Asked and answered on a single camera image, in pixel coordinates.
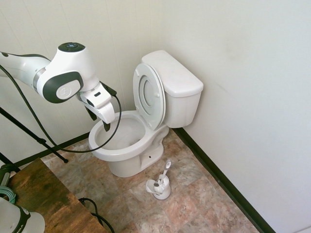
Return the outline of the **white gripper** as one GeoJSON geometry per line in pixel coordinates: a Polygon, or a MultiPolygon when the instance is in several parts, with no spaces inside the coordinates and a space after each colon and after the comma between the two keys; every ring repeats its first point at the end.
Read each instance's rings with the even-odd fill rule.
{"type": "Polygon", "coordinates": [[[110,123],[115,119],[115,112],[111,103],[111,95],[106,91],[101,83],[85,92],[79,92],[79,100],[87,108],[91,119],[95,121],[98,118],[103,120],[104,130],[110,130],[110,123]]]}

